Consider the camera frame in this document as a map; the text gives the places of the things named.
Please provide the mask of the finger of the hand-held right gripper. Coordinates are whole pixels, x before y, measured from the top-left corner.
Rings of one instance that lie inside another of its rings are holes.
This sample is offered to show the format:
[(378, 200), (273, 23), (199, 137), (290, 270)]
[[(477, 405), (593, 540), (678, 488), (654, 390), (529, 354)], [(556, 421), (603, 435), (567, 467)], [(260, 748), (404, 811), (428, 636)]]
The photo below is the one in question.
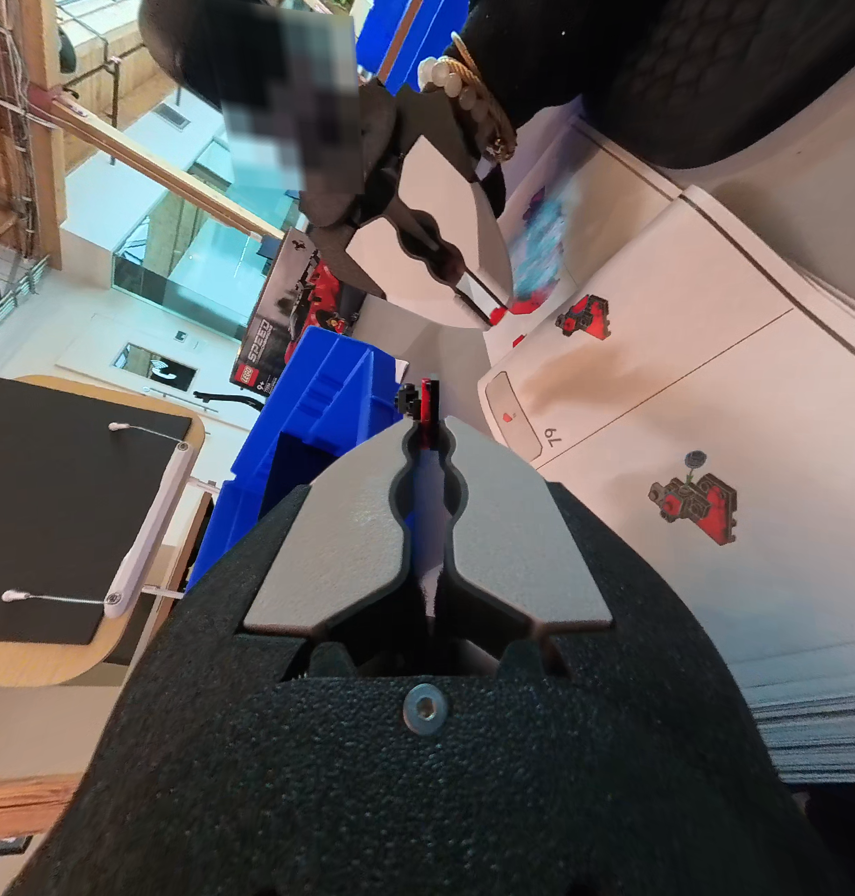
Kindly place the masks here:
[(484, 220), (474, 231), (462, 227), (455, 246), (466, 272), (454, 285), (440, 281), (426, 263), (405, 252), (387, 218), (358, 230), (347, 253), (391, 304), (443, 326), (489, 330), (497, 324), (497, 227)]
[(505, 239), (483, 187), (469, 181), (425, 136), (401, 165), (391, 222), (405, 252), (422, 260), (440, 281), (454, 285), (465, 274), (455, 246), (459, 229), (477, 230), (484, 220), (497, 227), (497, 307), (512, 299), (512, 266)]

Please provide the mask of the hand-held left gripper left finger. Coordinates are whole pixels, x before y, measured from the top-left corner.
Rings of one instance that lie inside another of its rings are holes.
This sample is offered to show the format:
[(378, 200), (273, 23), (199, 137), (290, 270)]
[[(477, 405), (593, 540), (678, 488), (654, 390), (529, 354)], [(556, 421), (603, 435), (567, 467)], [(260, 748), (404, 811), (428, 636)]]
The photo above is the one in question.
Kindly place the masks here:
[(426, 636), (406, 522), (419, 451), (419, 425), (402, 420), (313, 481), (247, 611), (246, 631), (306, 639)]

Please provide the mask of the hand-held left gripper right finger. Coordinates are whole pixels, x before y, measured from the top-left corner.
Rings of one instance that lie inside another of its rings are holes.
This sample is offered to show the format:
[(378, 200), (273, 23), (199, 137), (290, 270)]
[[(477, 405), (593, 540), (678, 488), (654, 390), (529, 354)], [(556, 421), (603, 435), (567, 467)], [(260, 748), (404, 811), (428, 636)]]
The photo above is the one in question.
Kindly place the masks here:
[(455, 417), (438, 429), (444, 573), (436, 619), (459, 637), (603, 630), (612, 613), (533, 466)]

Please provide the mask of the red and black brick assembly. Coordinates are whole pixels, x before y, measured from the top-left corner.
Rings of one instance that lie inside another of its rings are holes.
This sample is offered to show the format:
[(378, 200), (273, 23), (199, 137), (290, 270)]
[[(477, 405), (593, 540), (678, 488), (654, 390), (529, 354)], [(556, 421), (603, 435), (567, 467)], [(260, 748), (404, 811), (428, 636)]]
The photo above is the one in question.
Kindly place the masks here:
[(398, 414), (415, 421), (419, 427), (422, 449), (437, 447), (440, 421), (440, 381), (435, 377), (421, 379), (420, 386), (401, 384), (394, 399)]

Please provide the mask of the person's right forearm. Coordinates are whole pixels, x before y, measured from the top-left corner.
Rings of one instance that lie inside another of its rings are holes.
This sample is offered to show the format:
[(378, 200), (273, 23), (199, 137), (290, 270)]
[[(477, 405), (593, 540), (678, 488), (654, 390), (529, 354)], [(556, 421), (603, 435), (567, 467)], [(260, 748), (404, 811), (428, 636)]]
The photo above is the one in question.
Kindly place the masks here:
[(627, 65), (681, 6), (665, 1), (469, 2), (460, 39), (515, 129), (576, 98), (601, 132)]

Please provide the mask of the blue plastic bin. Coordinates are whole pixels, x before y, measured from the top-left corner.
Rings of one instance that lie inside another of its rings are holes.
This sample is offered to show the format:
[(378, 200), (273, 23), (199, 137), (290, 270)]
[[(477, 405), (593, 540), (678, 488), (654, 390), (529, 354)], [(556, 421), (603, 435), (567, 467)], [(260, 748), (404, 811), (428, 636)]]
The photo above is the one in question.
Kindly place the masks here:
[(359, 72), (385, 76), (389, 92), (407, 85), (420, 89), (419, 66), (440, 57), (451, 44), (453, 31), (461, 31), (468, 12), (467, 1), (417, 2), (412, 14), (409, 1), (354, 2), (351, 14), (356, 33)]
[(310, 329), (231, 465), (187, 588), (296, 487), (402, 419), (396, 361), (330, 330)]

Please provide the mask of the black toy car box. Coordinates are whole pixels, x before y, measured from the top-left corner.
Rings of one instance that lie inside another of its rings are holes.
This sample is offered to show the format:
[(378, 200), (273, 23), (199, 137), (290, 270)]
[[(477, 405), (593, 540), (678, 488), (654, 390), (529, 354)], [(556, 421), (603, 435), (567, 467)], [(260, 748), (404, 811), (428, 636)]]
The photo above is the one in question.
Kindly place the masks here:
[(331, 273), (307, 234), (288, 230), (246, 327), (232, 385), (269, 396), (305, 332), (350, 333), (365, 297)]

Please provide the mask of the black curved bar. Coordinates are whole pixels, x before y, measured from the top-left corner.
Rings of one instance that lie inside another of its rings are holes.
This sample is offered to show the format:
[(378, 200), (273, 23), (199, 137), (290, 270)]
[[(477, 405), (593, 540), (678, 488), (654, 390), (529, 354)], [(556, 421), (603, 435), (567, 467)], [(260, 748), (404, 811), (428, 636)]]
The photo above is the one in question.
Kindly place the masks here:
[(265, 403), (256, 399), (247, 394), (224, 394), (224, 393), (212, 393), (212, 392), (200, 392), (193, 391), (193, 397), (198, 399), (201, 403), (205, 405), (212, 404), (214, 402), (220, 403), (231, 403), (231, 404), (240, 404), (246, 407), (254, 409), (257, 413), (260, 413), (265, 408)]

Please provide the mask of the white mounting bar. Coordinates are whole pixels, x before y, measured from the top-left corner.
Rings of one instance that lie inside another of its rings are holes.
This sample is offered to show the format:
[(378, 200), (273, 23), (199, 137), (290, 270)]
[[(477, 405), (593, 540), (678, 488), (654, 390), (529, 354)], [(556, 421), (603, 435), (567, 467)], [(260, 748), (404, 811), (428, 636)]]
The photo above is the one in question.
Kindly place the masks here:
[(106, 618), (118, 619), (126, 614), (141, 593), (195, 459), (196, 451), (190, 442), (175, 444), (152, 504), (104, 598)]

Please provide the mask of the glass balcony railing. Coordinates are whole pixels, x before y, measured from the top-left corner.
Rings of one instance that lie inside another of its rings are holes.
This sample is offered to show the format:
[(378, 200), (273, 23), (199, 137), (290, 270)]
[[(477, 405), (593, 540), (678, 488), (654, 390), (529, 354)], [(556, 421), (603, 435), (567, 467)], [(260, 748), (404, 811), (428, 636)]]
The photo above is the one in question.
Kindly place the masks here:
[(279, 248), (168, 192), (115, 250), (112, 285), (239, 342)]

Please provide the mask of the white instruction booklet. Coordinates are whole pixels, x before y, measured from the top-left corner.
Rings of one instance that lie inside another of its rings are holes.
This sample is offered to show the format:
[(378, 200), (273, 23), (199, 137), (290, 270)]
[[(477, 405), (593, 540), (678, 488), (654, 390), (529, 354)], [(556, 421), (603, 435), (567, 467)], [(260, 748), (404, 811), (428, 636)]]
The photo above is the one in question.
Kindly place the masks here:
[(523, 137), (491, 433), (684, 600), (787, 783), (855, 783), (855, 307), (579, 113)]

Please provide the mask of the black acoustic panel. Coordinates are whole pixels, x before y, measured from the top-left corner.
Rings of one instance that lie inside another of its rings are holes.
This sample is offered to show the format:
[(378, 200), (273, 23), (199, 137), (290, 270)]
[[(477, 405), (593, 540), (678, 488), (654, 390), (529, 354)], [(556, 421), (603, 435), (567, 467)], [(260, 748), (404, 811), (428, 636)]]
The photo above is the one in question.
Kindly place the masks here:
[(63, 685), (110, 657), (142, 590), (108, 619), (109, 586), (175, 444), (195, 465), (204, 440), (200, 417), (164, 399), (0, 377), (0, 688)]

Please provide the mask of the dark quilted jacket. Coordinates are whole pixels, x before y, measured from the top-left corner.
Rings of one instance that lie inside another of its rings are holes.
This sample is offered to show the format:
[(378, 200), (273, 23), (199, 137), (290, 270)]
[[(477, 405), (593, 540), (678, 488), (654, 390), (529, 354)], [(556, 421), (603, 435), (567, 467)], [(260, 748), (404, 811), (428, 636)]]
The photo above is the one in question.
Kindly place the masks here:
[(643, 161), (699, 168), (772, 133), (854, 66), (855, 1), (652, 2), (582, 101)]

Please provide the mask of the black wall sign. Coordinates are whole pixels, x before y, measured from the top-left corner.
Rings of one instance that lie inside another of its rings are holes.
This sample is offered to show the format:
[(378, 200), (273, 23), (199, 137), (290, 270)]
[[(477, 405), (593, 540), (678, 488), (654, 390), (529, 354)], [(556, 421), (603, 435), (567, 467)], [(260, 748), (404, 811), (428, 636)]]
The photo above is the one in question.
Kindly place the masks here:
[(142, 377), (158, 388), (179, 392), (189, 392), (197, 375), (192, 366), (131, 342), (120, 349), (111, 366)]

